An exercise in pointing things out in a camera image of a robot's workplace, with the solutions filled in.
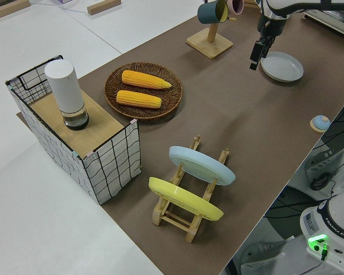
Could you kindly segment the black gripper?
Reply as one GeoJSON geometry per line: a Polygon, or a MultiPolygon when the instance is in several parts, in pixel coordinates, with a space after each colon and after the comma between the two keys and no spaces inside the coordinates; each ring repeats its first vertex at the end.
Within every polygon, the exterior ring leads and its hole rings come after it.
{"type": "Polygon", "coordinates": [[[256,41],[250,56],[250,69],[256,70],[258,63],[262,58],[266,58],[273,44],[273,39],[283,32],[286,19],[270,19],[261,17],[257,26],[260,33],[260,41],[256,41]]]}

